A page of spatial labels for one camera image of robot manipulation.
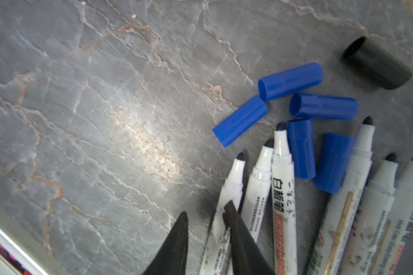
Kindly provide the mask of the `black pen cap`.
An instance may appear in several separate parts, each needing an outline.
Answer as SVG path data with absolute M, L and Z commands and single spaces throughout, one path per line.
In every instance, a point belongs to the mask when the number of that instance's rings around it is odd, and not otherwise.
M 354 40 L 342 53 L 344 64 L 386 90 L 402 87 L 413 76 L 412 70 L 367 36 Z

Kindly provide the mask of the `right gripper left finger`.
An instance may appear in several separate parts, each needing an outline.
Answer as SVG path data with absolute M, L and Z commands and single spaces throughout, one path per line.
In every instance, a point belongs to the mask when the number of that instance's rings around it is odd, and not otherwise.
M 188 226 L 187 212 L 182 212 L 143 275 L 184 275 L 186 273 L 189 248 Z

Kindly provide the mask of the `blue pen cap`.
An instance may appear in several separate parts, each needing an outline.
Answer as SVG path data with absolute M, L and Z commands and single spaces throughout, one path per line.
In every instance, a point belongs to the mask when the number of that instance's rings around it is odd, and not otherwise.
M 295 177 L 313 179 L 316 176 L 313 125 L 311 118 L 287 122 L 287 138 L 294 162 Z
M 267 113 L 266 103 L 259 96 L 254 96 L 218 124 L 213 133 L 223 147 L 228 147 Z
M 356 139 L 350 136 L 325 135 L 322 157 L 314 179 L 317 188 L 330 194 L 338 193 L 355 142 Z
M 324 71 L 319 63 L 309 63 L 258 81 L 259 96 L 264 102 L 314 87 L 323 81 Z
M 350 97 L 296 93 L 290 101 L 293 117 L 352 120 L 358 112 L 358 101 Z

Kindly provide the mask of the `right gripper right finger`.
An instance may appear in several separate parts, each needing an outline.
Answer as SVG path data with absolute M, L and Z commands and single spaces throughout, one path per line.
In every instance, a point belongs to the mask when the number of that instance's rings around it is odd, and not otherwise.
M 223 220 L 230 233 L 234 275 L 274 275 L 232 201 L 224 207 Z

